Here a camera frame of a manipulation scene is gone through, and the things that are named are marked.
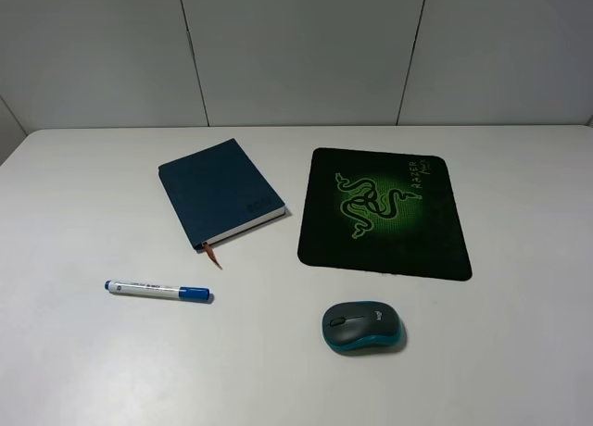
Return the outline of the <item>black teal wireless mouse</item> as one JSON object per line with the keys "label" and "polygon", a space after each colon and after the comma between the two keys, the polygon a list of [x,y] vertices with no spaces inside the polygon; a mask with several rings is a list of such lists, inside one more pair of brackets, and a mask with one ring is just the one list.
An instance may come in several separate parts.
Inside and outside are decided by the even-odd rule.
{"label": "black teal wireless mouse", "polygon": [[336,352],[399,343],[403,324],[398,313],[378,301],[353,301],[333,305],[322,316],[322,336]]}

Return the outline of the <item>blue and white marker pen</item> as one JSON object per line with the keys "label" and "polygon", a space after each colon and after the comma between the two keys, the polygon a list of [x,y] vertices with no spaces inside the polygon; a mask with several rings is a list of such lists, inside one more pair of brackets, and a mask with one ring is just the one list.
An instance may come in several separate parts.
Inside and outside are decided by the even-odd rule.
{"label": "blue and white marker pen", "polygon": [[164,286],[139,282],[118,282],[109,280],[104,288],[111,294],[180,300],[189,302],[206,303],[210,299],[210,290],[207,288],[187,286]]}

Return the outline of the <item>blue hardcover notebook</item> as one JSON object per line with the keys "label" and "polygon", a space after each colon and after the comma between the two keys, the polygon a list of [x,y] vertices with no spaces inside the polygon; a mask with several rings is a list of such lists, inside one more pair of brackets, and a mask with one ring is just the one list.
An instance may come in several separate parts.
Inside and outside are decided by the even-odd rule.
{"label": "blue hardcover notebook", "polygon": [[285,215],[286,205],[235,139],[158,167],[190,245],[218,264],[213,245]]}

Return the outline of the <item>black green Razer mouse pad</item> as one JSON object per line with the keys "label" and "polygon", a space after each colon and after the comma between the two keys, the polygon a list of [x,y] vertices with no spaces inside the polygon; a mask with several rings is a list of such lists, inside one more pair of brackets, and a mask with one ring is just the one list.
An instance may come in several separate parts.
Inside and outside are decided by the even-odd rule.
{"label": "black green Razer mouse pad", "polygon": [[314,267],[473,276],[448,166],[428,155],[315,149],[297,256]]}

